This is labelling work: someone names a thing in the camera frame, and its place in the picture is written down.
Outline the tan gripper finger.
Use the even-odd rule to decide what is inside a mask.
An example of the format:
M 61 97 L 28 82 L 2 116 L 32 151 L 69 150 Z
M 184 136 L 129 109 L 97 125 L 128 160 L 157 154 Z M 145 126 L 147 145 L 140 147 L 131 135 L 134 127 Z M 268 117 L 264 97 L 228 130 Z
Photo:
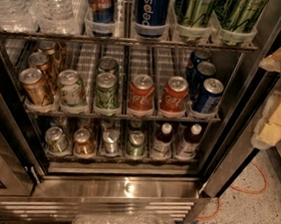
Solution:
M 266 70 L 266 72 L 280 72 L 281 67 L 281 47 L 275 50 L 271 55 L 263 58 L 259 67 Z
M 274 92 L 266 102 L 259 122 L 256 123 L 251 144 L 266 150 L 281 140 L 281 93 Z

